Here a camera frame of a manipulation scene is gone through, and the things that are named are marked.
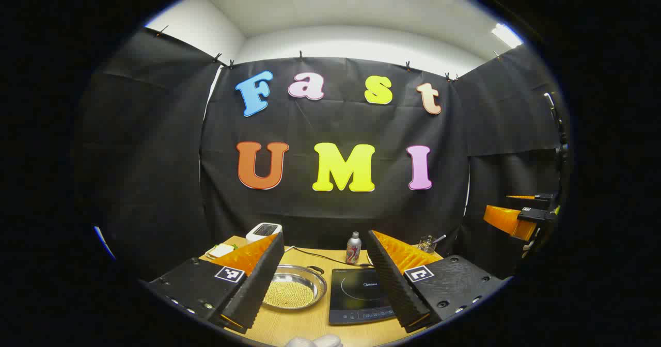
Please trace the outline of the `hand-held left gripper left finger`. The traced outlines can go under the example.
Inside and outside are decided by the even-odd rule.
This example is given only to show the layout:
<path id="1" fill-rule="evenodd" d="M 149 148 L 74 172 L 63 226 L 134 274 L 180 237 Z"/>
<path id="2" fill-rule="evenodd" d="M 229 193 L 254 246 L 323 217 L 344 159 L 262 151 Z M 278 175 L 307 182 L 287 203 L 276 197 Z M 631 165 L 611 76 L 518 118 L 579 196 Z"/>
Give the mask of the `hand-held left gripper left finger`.
<path id="1" fill-rule="evenodd" d="M 147 288 L 201 321 L 243 334 L 253 327 L 283 254 L 279 232 L 212 261 L 188 259 Z"/>

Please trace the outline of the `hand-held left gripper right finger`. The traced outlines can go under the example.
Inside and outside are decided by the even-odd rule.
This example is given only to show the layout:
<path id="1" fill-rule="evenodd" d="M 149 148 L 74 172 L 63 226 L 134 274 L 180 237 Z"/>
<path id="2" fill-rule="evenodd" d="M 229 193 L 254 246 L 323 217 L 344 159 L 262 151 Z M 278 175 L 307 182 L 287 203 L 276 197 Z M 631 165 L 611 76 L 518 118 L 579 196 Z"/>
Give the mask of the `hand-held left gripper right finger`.
<path id="1" fill-rule="evenodd" d="M 444 323 L 507 285 L 462 256 L 440 258 L 377 231 L 367 249 L 382 289 L 407 333 Z"/>

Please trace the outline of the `black induction cooktop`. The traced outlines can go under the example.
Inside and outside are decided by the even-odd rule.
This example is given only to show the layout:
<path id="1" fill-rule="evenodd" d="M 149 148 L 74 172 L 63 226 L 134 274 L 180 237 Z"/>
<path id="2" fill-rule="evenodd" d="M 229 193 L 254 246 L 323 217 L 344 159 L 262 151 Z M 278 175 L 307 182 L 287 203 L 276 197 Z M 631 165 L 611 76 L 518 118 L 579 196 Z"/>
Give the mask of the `black induction cooktop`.
<path id="1" fill-rule="evenodd" d="M 334 269 L 331 279 L 330 325 L 374 323 L 395 318 L 374 269 Z"/>

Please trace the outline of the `stainless steel pot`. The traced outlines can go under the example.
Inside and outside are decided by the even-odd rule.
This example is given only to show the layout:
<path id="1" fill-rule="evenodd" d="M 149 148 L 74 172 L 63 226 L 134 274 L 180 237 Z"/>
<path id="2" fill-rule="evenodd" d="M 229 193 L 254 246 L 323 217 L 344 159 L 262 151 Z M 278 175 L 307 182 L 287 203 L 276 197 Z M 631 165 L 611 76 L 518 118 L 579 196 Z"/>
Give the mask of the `stainless steel pot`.
<path id="1" fill-rule="evenodd" d="M 310 269 L 309 267 L 301 267 L 299 265 L 279 265 L 274 273 L 274 276 L 272 277 L 271 282 L 272 281 L 298 282 L 310 287 L 314 291 L 314 295 L 316 296 L 314 300 L 309 303 L 309 305 L 302 308 L 283 309 L 269 306 L 263 302 L 263 304 L 266 306 L 285 311 L 298 311 L 309 308 L 318 303 L 321 298 L 326 295 L 326 291 L 328 290 L 328 285 L 323 276 L 321 276 L 321 272 L 318 271 L 317 267 Z"/>

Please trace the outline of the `pile of yellow soybeans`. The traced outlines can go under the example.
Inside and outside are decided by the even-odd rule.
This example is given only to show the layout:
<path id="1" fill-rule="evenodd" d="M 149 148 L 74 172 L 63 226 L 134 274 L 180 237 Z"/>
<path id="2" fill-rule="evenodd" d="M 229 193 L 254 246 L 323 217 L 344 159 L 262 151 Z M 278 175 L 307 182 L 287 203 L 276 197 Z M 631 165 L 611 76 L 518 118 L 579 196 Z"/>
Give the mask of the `pile of yellow soybeans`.
<path id="1" fill-rule="evenodd" d="M 263 302 L 272 307 L 294 309 L 306 307 L 315 297 L 314 291 L 302 283 L 272 281 Z"/>

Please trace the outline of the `white toaster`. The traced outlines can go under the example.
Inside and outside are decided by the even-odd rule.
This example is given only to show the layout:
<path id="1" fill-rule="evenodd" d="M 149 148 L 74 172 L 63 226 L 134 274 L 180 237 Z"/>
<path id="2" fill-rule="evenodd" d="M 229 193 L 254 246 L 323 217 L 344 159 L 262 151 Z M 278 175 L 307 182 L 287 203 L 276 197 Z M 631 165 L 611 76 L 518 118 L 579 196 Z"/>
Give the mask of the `white toaster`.
<path id="1" fill-rule="evenodd" d="M 267 236 L 279 234 L 279 232 L 282 232 L 282 226 L 280 224 L 262 222 L 253 227 L 250 232 L 246 234 L 246 243 L 254 243 Z"/>

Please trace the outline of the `silver printed drink bottle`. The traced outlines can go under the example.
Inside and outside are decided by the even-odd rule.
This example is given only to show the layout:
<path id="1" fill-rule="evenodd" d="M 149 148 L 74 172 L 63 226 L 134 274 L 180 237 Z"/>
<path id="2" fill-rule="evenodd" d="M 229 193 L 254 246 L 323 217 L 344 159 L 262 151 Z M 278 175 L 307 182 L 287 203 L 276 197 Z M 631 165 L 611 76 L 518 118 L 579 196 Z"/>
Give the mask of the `silver printed drink bottle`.
<path id="1" fill-rule="evenodd" d="M 347 241 L 347 248 L 345 249 L 345 263 L 350 265 L 357 265 L 361 251 L 361 239 L 359 232 L 352 232 L 352 236 Z"/>

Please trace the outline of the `white rectangular plate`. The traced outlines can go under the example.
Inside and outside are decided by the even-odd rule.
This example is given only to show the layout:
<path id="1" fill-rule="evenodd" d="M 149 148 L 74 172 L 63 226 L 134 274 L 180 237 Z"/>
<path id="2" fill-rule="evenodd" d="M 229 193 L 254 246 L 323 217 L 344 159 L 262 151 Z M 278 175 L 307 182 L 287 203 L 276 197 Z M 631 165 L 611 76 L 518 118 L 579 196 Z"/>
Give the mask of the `white rectangular plate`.
<path id="1" fill-rule="evenodd" d="M 208 250 L 204 257 L 209 259 L 209 260 L 215 260 L 217 258 L 221 258 L 222 256 L 228 255 L 229 253 L 232 253 L 238 248 L 236 244 L 217 244 L 213 246 L 210 250 Z"/>

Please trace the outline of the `ceiling light panel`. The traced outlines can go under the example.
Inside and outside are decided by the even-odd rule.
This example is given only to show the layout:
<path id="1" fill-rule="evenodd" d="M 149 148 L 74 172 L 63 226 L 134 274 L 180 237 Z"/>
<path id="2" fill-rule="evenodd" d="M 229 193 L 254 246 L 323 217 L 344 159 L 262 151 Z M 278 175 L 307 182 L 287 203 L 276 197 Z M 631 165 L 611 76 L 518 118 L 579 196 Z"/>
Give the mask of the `ceiling light panel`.
<path id="1" fill-rule="evenodd" d="M 505 24 L 496 24 L 491 30 L 491 34 L 500 39 L 511 49 L 516 48 L 517 46 L 520 46 L 524 43 L 521 37 L 519 37 L 519 35 L 517 35 L 513 30 L 510 29 L 510 27 Z"/>

